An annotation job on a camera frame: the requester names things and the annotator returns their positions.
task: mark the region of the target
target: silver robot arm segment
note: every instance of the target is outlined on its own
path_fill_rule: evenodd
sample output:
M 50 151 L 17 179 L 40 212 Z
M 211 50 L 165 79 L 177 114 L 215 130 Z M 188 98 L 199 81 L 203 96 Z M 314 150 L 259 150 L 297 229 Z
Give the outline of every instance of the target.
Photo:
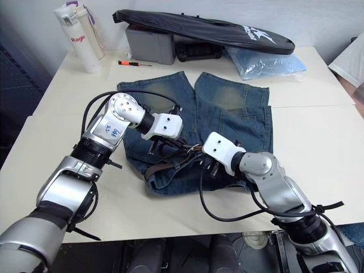
M 228 174 L 244 174 L 257 186 L 268 209 L 291 214 L 313 211 L 312 204 L 305 194 L 286 175 L 273 154 L 246 152 L 217 133 L 208 136 L 202 150 L 220 162 Z M 337 234 L 319 215 L 275 216 L 272 222 L 288 233 L 297 249 L 297 258 L 304 273 L 358 272 Z
M 102 175 L 128 127 L 143 139 L 178 138 L 182 120 L 173 114 L 150 114 L 130 95 L 113 95 L 104 114 L 88 126 L 40 189 L 36 209 L 0 235 L 0 272 L 44 272 L 54 261 L 64 234 L 82 220 Z

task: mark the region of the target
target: black case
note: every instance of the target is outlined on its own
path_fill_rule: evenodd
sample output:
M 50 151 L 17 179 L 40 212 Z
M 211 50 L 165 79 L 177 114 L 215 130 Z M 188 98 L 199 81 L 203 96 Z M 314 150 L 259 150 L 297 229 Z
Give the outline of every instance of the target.
M 137 10 L 118 10 L 113 19 L 115 23 L 138 24 L 204 42 L 264 53 L 287 55 L 295 49 L 291 40 L 279 34 L 221 20 Z
M 221 46 L 212 43 L 176 44 L 176 55 L 181 62 L 194 60 L 219 59 Z

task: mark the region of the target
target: white bottle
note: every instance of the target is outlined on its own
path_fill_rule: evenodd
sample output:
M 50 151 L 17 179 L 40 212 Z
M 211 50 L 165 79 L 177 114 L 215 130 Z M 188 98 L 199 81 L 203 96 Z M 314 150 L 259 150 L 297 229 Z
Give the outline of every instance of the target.
M 98 59 L 101 59 L 104 56 L 104 52 L 102 51 L 99 42 L 97 41 L 95 32 L 90 23 L 89 13 L 85 8 L 85 5 L 80 1 L 72 1 L 63 5 L 63 7 L 65 6 L 70 6 L 73 9 L 76 18 L 78 19 L 78 21 L 80 22 L 82 28 L 86 33 L 86 37 L 88 38 L 89 43 L 91 44 L 92 49 L 96 54 L 96 57 Z
M 101 70 L 101 64 L 89 43 L 82 25 L 77 20 L 71 7 L 60 7 L 54 10 L 62 29 L 66 34 L 77 56 L 82 60 L 88 73 Z

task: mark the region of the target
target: black wire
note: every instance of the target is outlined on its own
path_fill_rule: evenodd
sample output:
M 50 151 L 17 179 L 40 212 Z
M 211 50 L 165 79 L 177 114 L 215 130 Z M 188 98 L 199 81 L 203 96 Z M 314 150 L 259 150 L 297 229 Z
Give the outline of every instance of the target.
M 105 107 L 105 104 L 110 100 L 110 98 L 113 95 L 109 95 L 106 99 L 103 100 L 103 102 L 100 104 L 100 106 L 97 108 L 97 110 L 95 111 L 95 113 L 93 114 L 93 116 L 90 119 L 89 124 L 87 125 L 87 127 L 90 126 L 91 122 L 99 115 L 99 113 L 101 112 L 102 108 Z
M 97 203 L 98 203 L 98 189 L 97 189 L 97 186 L 96 186 L 96 183 L 94 181 L 91 182 L 92 185 L 94 186 L 94 191 L 95 191 L 95 201 L 93 203 L 93 207 L 92 209 L 90 210 L 90 212 L 85 216 L 83 217 L 82 219 L 76 221 L 76 224 L 80 223 L 80 222 L 83 222 L 85 221 L 87 218 L 89 218 L 93 213 L 94 211 L 96 210 L 96 207 L 97 207 Z
M 265 211 L 266 213 L 275 215 L 275 216 L 281 216 L 281 217 L 305 217 L 305 216 L 311 216 L 317 214 L 314 210 L 311 212 L 300 212 L 300 213 L 284 213 L 284 212 L 275 212 L 274 210 L 270 210 L 263 206 L 257 199 L 254 193 L 253 185 L 250 182 L 247 182 L 247 185 L 249 186 L 249 190 L 251 193 L 251 196 L 253 198 L 253 201 L 255 204 L 260 207 L 261 210 Z
M 84 116 L 82 118 L 82 126 L 81 126 L 81 136 L 82 134 L 85 132 L 85 127 L 86 127 L 86 119 L 87 119 L 87 115 L 89 113 L 89 110 L 91 108 L 91 106 L 99 99 L 99 98 L 102 98 L 104 96 L 107 96 L 107 95 L 114 95 L 118 93 L 117 91 L 111 91 L 111 92 L 106 92 L 106 93 L 102 93 L 96 97 L 94 97 L 86 106 L 85 108 L 85 111 L 84 111 Z
M 212 212 L 210 212 L 209 209 L 206 206 L 204 196 L 202 194 L 202 181 L 203 181 L 203 178 L 204 178 L 204 170 L 201 171 L 201 175 L 200 175 L 200 200 L 201 200 L 202 206 L 204 207 L 206 213 L 208 215 L 210 215 L 212 218 L 214 218 L 215 220 L 220 221 L 220 222 L 235 222 L 235 221 L 240 221 L 240 220 L 243 220 L 243 219 L 246 219 L 246 218 L 249 218 L 251 216 L 254 216 L 254 215 L 257 215 L 259 213 L 264 212 L 264 210 L 257 210 L 255 212 L 251 212 L 251 213 L 248 213 L 248 214 L 245 214 L 243 216 L 236 217 L 236 218 L 220 218 L 220 217 L 217 217 Z
M 145 93 L 145 94 L 151 94 L 151 95 L 155 95 L 161 98 L 165 98 L 171 102 L 173 102 L 175 105 L 178 105 L 178 103 L 171 97 L 163 95 L 163 94 L 158 94 L 152 91 L 144 91 L 144 90 L 133 90 L 133 89 L 125 89 L 125 90 L 119 90 L 119 91 L 110 91 L 110 92 L 106 92 L 106 93 L 102 93 L 96 97 L 94 97 L 86 106 L 85 111 L 84 111 L 84 116 L 82 118 L 82 126 L 81 126 L 81 136 L 82 134 L 85 132 L 86 129 L 86 120 L 87 120 L 87 115 L 89 113 L 89 110 L 91 108 L 91 106 L 99 99 L 102 98 L 104 96 L 107 95 L 114 95 L 116 93 Z M 90 123 L 92 122 L 92 120 L 95 119 L 95 117 L 98 115 L 98 113 L 102 110 L 103 106 L 107 103 L 108 99 L 105 99 L 99 106 L 99 108 L 96 110 L 96 112 L 94 113 L 94 115 L 92 116 Z
M 339 232 L 339 229 L 337 228 L 337 226 L 333 223 L 333 221 L 330 220 L 330 218 L 324 214 L 320 214 L 320 216 L 322 216 L 326 221 L 329 222 L 330 226 L 332 227 L 332 229 L 335 231 L 337 237 L 339 238 L 340 242 L 345 246 L 344 240 L 342 239 L 342 236 Z
M 248 186 L 249 186 L 249 190 L 251 193 L 251 196 L 254 200 L 254 202 L 256 203 L 256 205 L 258 207 L 260 207 L 262 210 L 264 210 L 265 212 L 275 215 L 275 216 L 281 216 L 281 217 L 305 217 L 305 216 L 311 216 L 314 214 L 317 214 L 317 212 L 315 210 L 311 211 L 311 212 L 302 212 L 302 213 L 281 213 L 281 212 L 275 212 L 273 210 L 267 209 L 266 207 L 264 207 L 257 199 L 257 197 L 255 196 L 254 193 L 254 189 L 253 186 L 251 185 L 250 182 L 248 182 Z M 337 237 L 339 238 L 340 242 L 344 244 L 344 240 L 342 239 L 342 236 L 337 228 L 337 226 L 330 220 L 330 218 L 326 215 L 324 215 L 323 213 L 319 214 L 320 216 L 322 216 L 326 221 L 329 222 L 330 226 L 332 227 L 332 229 L 335 231 Z
M 158 93 L 155 93 L 155 92 L 152 92 L 152 91 L 124 89 L 124 90 L 120 90 L 118 92 L 120 92 L 120 93 L 144 93 L 144 94 L 155 95 L 155 96 L 158 96 L 158 97 L 165 98 L 165 99 L 173 102 L 175 105 L 178 105 L 177 101 L 175 101 L 173 98 L 171 98 L 169 96 L 166 96 L 166 95 L 158 94 Z
M 160 138 L 159 139 L 161 142 L 167 144 L 168 146 L 171 146 L 173 148 L 179 148 L 179 149 L 185 149 L 188 150 L 189 148 L 191 148 L 192 146 L 186 145 L 186 144 L 181 144 L 178 141 L 175 141 L 174 139 L 167 139 L 167 138 Z

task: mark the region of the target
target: screwdriver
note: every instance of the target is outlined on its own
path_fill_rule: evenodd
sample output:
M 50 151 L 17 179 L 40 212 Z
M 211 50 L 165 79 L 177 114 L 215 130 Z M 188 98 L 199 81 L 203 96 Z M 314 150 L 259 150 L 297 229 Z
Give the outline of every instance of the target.
M 130 61 L 118 61 L 118 64 L 119 65 L 133 65 L 135 67 L 139 67 L 141 65 L 144 65 L 146 67 L 151 67 L 152 66 L 150 64 L 139 64 L 139 63 L 133 63 L 133 62 L 130 62 Z

